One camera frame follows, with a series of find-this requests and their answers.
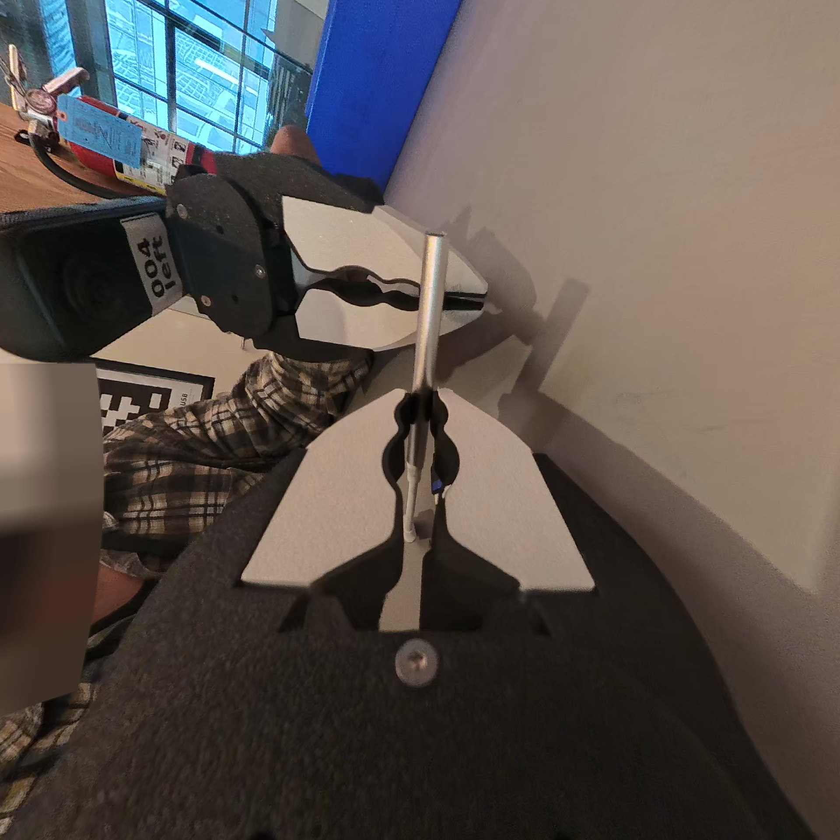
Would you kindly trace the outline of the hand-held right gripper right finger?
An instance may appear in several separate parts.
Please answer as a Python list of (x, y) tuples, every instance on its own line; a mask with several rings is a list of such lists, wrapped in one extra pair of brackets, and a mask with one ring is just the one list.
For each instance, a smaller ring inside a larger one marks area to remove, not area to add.
[(542, 595), (596, 584), (530, 447), (448, 388), (430, 416), (435, 508), (420, 627), (472, 632)]

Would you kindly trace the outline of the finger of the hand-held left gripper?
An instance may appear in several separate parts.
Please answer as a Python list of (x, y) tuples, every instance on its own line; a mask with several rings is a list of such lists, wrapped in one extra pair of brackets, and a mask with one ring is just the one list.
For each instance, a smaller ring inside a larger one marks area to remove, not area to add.
[(363, 213), (291, 196), (281, 209), (299, 285), (360, 270), (383, 291), (418, 297), (426, 232), (412, 219), (387, 205)]
[(415, 343), (418, 306), (418, 289), (314, 286), (303, 293), (295, 320), (304, 340), (394, 350)]

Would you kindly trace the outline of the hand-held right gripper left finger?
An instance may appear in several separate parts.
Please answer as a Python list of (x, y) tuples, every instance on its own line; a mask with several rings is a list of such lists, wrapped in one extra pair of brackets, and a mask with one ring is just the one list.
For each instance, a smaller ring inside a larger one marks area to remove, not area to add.
[(246, 585), (331, 596), (350, 624), (379, 628), (403, 572), (401, 388), (342, 417), (304, 451), (241, 574)]

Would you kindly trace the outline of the silver usb hub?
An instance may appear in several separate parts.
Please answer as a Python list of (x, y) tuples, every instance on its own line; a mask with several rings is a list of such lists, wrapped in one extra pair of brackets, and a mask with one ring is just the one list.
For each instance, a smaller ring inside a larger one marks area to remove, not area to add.
[(417, 492), (424, 468), (432, 412), (434, 373), (438, 353), (448, 266), (445, 234), (427, 233), (419, 290), (415, 354), (411, 395), (416, 412), (406, 441), (406, 499), (402, 528), (405, 543), (417, 540), (415, 511)]

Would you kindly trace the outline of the person's left hand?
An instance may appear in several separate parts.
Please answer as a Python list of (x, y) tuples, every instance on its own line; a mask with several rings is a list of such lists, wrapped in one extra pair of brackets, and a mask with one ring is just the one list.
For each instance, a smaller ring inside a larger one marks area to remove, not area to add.
[(273, 154), (294, 156), (315, 165), (321, 163), (310, 137), (296, 125), (279, 128), (269, 150)]

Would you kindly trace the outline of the red fire extinguisher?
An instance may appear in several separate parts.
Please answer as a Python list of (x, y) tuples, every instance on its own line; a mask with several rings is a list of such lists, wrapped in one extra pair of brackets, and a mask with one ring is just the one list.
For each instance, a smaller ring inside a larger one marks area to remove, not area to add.
[[(78, 190), (101, 198), (114, 196), (113, 189), (86, 182), (50, 158), (58, 154), (63, 144), (82, 165), (148, 194), (163, 196), (181, 170), (215, 173), (214, 153), (201, 144), (138, 119), (98, 99), (77, 95), (77, 90), (90, 79), (88, 71), (82, 67), (72, 67), (37, 87), (28, 78), (28, 70), (20, 51), (16, 45), (10, 44), (6, 53), (2, 54), (2, 76), (9, 89), (12, 108), (26, 124), (26, 128), (18, 132), (18, 138), (29, 144), (47, 170)], [(63, 140), (56, 123), (57, 99), (61, 94), (81, 98), (90, 105), (141, 126), (143, 151), (140, 167), (123, 165)]]

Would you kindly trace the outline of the blue plastic storage bin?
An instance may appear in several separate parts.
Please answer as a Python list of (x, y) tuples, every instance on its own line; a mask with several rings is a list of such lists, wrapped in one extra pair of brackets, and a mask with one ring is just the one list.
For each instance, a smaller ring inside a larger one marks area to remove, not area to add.
[(307, 132), (331, 173), (386, 189), (460, 1), (331, 1)]

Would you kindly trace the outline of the blue paper tag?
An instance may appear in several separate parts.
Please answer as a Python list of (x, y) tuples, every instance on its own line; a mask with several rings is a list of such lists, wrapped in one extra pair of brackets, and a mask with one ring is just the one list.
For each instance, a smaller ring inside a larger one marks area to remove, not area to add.
[(56, 123), (63, 140), (122, 165), (140, 167), (144, 147), (141, 126), (68, 94), (58, 96)]

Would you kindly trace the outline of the black white marker sheet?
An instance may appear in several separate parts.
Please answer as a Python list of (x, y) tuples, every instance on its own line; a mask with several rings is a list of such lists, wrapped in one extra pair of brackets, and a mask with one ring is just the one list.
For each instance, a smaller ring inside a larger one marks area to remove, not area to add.
[(189, 406), (214, 394), (211, 376), (111, 360), (93, 362), (104, 435), (146, 414)]

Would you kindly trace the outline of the window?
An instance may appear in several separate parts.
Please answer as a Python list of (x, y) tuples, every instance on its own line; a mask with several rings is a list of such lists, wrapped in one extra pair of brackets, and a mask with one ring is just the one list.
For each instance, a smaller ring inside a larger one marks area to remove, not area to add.
[(327, 2), (107, 1), (117, 106), (212, 151), (305, 129)]

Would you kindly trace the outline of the wooden panel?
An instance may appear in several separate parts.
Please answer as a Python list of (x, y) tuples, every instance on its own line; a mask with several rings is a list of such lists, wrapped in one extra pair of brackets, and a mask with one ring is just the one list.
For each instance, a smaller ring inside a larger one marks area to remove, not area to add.
[[(11, 107), (1, 104), (1, 211), (13, 212), (42, 207), (96, 203), (100, 198), (66, 184), (50, 173), (27, 146), (14, 140), (25, 127)], [(97, 186), (113, 189), (121, 196), (147, 196), (148, 193), (110, 175), (81, 164), (64, 144), (50, 157), (67, 172)]]

